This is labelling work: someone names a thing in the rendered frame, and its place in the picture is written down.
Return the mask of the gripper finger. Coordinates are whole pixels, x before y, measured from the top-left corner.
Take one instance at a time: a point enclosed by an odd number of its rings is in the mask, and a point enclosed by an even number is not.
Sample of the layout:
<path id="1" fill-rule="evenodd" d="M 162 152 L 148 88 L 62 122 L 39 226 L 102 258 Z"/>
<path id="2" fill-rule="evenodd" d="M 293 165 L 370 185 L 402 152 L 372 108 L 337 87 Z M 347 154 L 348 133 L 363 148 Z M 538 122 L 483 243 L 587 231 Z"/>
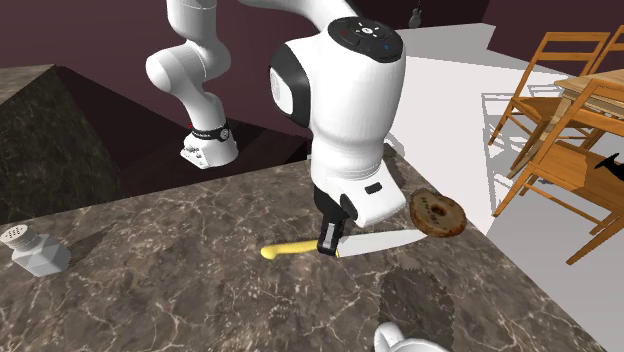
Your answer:
<path id="1" fill-rule="evenodd" d="M 345 219 L 322 219 L 321 231 L 317 242 L 319 253 L 335 257 L 339 240 L 343 236 Z"/>

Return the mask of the brown bagel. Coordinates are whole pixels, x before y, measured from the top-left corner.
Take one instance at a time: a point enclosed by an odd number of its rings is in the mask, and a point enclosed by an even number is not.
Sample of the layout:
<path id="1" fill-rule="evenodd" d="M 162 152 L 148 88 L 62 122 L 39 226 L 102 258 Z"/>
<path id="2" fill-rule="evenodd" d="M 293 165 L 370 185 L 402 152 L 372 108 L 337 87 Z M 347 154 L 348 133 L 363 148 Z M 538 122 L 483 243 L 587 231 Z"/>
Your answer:
<path id="1" fill-rule="evenodd" d="M 454 200 L 429 189 L 416 190 L 410 200 L 410 217 L 414 225 L 428 236 L 454 237 L 467 227 L 463 208 Z"/>

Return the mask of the dark maroon robot stand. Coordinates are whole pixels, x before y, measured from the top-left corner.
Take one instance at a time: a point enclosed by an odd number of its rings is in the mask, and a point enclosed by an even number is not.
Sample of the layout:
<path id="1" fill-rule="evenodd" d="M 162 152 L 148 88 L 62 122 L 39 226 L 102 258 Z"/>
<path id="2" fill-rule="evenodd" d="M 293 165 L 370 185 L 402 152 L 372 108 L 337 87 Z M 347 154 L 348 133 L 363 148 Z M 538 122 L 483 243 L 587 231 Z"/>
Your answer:
<path id="1" fill-rule="evenodd" d="M 186 128 L 67 67 L 57 72 L 133 196 L 304 161 L 310 151 L 308 138 L 230 119 L 238 157 L 201 170 L 180 156 Z"/>

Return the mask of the yellow-handled steel knife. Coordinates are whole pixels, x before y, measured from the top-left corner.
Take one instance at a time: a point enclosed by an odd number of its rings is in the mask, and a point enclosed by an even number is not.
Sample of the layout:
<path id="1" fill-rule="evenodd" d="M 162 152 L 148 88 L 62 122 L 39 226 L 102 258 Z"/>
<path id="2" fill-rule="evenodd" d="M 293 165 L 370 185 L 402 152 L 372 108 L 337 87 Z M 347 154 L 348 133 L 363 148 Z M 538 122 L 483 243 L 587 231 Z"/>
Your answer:
<path id="1" fill-rule="evenodd" d="M 297 254 L 318 251 L 333 257 L 349 257 L 383 251 L 404 246 L 426 238 L 418 229 L 404 229 L 385 232 L 347 235 L 340 238 L 335 249 L 320 249 L 317 240 L 273 244 L 261 249 L 261 255 L 268 260 L 281 254 Z"/>

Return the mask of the white mug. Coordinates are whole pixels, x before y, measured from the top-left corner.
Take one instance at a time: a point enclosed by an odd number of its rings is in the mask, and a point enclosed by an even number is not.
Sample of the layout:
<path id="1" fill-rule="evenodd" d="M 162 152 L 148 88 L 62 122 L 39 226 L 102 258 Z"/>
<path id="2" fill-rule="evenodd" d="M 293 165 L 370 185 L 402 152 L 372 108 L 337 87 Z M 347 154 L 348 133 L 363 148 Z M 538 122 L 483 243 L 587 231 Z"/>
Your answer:
<path id="1" fill-rule="evenodd" d="M 425 339 L 406 338 L 393 322 L 380 324 L 374 333 L 374 352 L 449 352 Z"/>

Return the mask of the wooden dining table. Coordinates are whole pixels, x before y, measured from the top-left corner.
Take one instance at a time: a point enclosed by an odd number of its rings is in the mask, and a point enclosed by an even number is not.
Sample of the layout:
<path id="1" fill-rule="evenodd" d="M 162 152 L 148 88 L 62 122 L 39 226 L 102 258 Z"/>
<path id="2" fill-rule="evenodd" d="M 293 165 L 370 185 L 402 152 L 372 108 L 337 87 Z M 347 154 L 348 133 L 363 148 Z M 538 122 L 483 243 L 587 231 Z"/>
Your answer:
<path id="1" fill-rule="evenodd" d="M 556 113 L 520 163 L 511 167 L 507 177 L 519 176 L 525 182 L 566 128 L 593 129 L 581 135 L 585 141 L 578 149 L 585 152 L 607 132 L 624 138 L 624 69 L 620 72 L 621 81 L 608 73 L 556 81 L 564 89 Z"/>

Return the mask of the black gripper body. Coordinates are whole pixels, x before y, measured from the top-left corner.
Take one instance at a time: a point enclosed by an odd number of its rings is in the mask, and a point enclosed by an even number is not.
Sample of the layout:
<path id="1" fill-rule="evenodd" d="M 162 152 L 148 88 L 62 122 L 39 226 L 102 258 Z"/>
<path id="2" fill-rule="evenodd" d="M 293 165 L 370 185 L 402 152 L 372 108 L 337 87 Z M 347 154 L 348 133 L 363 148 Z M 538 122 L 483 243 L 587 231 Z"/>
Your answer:
<path id="1" fill-rule="evenodd" d="M 358 211 L 346 194 L 341 194 L 339 201 L 336 202 L 329 194 L 314 186 L 314 202 L 322 213 L 323 224 L 339 224 L 347 218 L 358 219 Z"/>

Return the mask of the white salt shaker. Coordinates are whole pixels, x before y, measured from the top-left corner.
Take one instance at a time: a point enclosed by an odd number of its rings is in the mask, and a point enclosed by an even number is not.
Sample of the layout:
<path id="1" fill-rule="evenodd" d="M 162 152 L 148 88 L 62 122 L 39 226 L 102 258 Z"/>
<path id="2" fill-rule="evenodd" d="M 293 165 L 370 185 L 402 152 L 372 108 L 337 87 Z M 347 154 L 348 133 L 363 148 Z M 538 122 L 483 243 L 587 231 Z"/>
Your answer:
<path id="1" fill-rule="evenodd" d="M 70 251 L 48 234 L 39 234 L 25 224 L 7 229 L 0 242 L 13 250 L 11 259 L 36 277 L 67 269 Z"/>

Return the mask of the wooden chair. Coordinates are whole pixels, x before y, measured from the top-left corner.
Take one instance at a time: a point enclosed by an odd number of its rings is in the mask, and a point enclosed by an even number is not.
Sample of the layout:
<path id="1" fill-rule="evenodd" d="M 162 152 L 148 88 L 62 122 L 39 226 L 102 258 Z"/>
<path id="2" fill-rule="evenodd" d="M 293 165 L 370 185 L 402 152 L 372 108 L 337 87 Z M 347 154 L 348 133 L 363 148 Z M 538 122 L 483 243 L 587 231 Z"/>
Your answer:
<path id="1" fill-rule="evenodd" d="M 547 32 L 544 35 L 488 142 L 491 145 L 495 141 L 508 120 L 511 120 L 530 135 L 517 159 L 513 162 L 512 168 L 520 163 L 541 136 L 562 100 L 561 97 L 520 95 L 535 64 L 538 61 L 582 62 L 584 66 L 579 75 L 585 76 L 590 71 L 609 35 L 609 32 Z M 593 49 L 590 52 L 545 51 L 546 45 L 550 42 L 592 42 Z"/>
<path id="2" fill-rule="evenodd" d="M 616 32 L 611 36 L 609 42 L 602 49 L 600 55 L 595 60 L 593 66 L 591 67 L 589 74 L 594 74 L 596 70 L 600 67 L 602 61 L 606 57 L 606 55 L 610 52 L 622 52 L 624 51 L 624 42 L 618 43 L 618 38 L 624 33 L 624 24 L 620 25 Z"/>
<path id="3" fill-rule="evenodd" d="M 569 265 L 574 264 L 624 229 L 624 182 L 604 168 L 595 169 L 595 166 L 604 159 L 602 156 L 591 151 L 580 151 L 578 148 L 567 142 L 557 140 L 534 167 L 532 176 L 527 178 L 525 182 L 521 182 L 519 177 L 493 213 L 494 216 L 500 215 L 514 196 L 530 189 L 595 223 L 594 237 L 567 260 Z M 608 210 L 609 216 L 603 220 L 598 220 L 539 190 L 533 186 L 538 178 L 548 180 Z"/>

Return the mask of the black figure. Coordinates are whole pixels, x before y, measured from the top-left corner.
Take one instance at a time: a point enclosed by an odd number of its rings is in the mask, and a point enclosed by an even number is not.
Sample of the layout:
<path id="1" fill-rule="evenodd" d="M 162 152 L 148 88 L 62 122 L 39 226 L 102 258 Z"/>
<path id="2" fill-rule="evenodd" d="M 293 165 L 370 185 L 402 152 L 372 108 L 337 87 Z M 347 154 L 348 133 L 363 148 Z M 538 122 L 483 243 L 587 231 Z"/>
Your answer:
<path id="1" fill-rule="evenodd" d="M 613 155 L 603 159 L 596 166 L 595 169 L 600 167 L 605 167 L 609 170 L 615 177 L 624 182 L 624 163 L 618 164 L 615 159 L 619 156 L 618 153 L 614 153 Z"/>

